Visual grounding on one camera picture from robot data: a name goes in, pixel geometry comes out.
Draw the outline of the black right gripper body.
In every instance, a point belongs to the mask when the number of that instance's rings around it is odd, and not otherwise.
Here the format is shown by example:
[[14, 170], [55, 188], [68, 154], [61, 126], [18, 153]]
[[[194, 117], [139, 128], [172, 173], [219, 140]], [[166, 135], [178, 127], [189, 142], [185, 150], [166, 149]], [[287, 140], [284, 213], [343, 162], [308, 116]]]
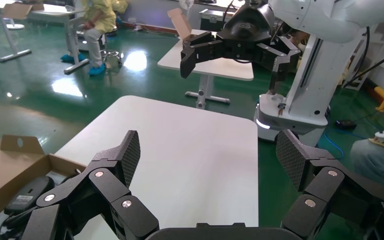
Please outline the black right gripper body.
[[270, 44], [274, 23], [269, 4], [242, 6], [223, 27], [223, 57], [257, 62], [262, 55], [258, 44]]

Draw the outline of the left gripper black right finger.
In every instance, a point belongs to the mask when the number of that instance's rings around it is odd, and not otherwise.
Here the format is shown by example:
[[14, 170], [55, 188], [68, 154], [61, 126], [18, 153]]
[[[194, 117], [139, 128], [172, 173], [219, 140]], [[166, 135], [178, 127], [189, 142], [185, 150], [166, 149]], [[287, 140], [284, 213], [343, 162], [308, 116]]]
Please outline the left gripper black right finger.
[[327, 150], [305, 145], [289, 130], [275, 138], [276, 157], [300, 197], [281, 227], [313, 240], [330, 214], [357, 226], [366, 240], [384, 240], [384, 186], [353, 173]]

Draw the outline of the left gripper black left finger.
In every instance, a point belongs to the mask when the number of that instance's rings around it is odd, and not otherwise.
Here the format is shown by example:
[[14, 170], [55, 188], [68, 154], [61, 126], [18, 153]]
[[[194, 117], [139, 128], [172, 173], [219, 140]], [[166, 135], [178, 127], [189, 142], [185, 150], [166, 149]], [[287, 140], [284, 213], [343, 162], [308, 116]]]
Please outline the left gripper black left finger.
[[129, 189], [140, 157], [139, 134], [129, 130], [120, 145], [98, 152], [82, 173], [37, 199], [22, 238], [72, 240], [96, 216], [120, 240], [157, 232], [159, 221]]

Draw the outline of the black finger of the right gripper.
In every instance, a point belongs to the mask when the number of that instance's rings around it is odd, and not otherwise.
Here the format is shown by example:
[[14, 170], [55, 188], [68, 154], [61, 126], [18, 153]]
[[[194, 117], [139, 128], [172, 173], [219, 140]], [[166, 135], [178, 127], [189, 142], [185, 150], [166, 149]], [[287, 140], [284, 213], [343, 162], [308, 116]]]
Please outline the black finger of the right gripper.
[[222, 58], [226, 53], [224, 42], [210, 31], [191, 35], [182, 42], [180, 52], [180, 76], [186, 79], [196, 64]]
[[268, 94], [278, 93], [290, 72], [296, 70], [301, 51], [286, 37], [276, 37], [270, 44], [256, 45], [256, 63], [271, 71]]

